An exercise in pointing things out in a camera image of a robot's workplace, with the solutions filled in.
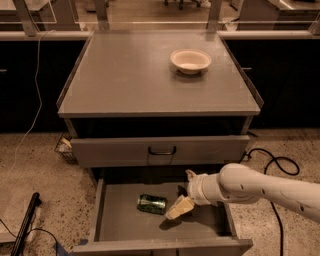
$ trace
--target gray cabinet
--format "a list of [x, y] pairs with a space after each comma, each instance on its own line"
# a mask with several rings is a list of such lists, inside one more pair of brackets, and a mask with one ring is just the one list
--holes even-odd
[[[169, 57], [181, 48], [207, 52], [208, 71], [175, 70]], [[59, 101], [80, 165], [104, 173], [89, 243], [75, 254], [241, 255], [249, 249], [252, 241], [237, 238], [225, 205], [166, 223], [139, 212], [136, 202], [141, 193], [162, 195], [169, 207], [186, 186], [187, 167], [239, 161], [261, 108], [252, 92], [214, 32], [96, 32]]]

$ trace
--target drawer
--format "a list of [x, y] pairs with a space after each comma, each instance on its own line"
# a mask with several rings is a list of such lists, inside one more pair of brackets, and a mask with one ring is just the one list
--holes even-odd
[[73, 139], [81, 167], [224, 164], [239, 161], [249, 136]]
[[96, 205], [88, 243], [74, 248], [75, 255], [242, 255], [252, 240], [238, 239], [227, 205], [195, 207], [176, 220], [137, 210], [141, 194], [165, 197], [167, 208], [186, 187], [185, 174], [174, 182], [159, 178], [154, 183], [98, 182]]

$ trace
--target terrazzo floor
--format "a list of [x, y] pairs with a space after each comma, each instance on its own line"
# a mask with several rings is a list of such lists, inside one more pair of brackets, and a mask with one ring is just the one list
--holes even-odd
[[[295, 160], [301, 168], [294, 179], [320, 183], [320, 129], [252, 129], [248, 151], [264, 148], [275, 156]], [[69, 164], [54, 151], [61, 134], [31, 133], [16, 151], [22, 134], [0, 134], [0, 218], [17, 234], [33, 193], [40, 193], [32, 227], [43, 228], [72, 253], [74, 246], [89, 235], [94, 210], [95, 180], [78, 165]], [[259, 172], [270, 157], [259, 151], [244, 165]], [[288, 170], [294, 166], [283, 163]], [[275, 164], [269, 175], [286, 177]], [[270, 203], [260, 199], [250, 205], [230, 204], [239, 238], [252, 239], [246, 256], [279, 255], [279, 226]], [[320, 226], [290, 210], [277, 206], [284, 227], [284, 255], [319, 255]], [[0, 234], [6, 229], [0, 224]], [[0, 245], [0, 255], [10, 255], [11, 243]], [[27, 239], [23, 255], [55, 255], [54, 240], [35, 231]]]

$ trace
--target green can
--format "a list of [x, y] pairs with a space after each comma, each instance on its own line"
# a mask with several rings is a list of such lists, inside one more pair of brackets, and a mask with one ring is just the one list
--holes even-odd
[[138, 198], [137, 209], [142, 212], [165, 214], [167, 199], [165, 197], [142, 194]]

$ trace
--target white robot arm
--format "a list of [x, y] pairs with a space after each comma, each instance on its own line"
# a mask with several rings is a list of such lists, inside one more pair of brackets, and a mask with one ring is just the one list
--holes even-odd
[[265, 198], [320, 223], [320, 184], [261, 174], [241, 164], [227, 164], [220, 173], [196, 175], [187, 170], [188, 197], [179, 197], [167, 211], [175, 219], [194, 204], [249, 204]]

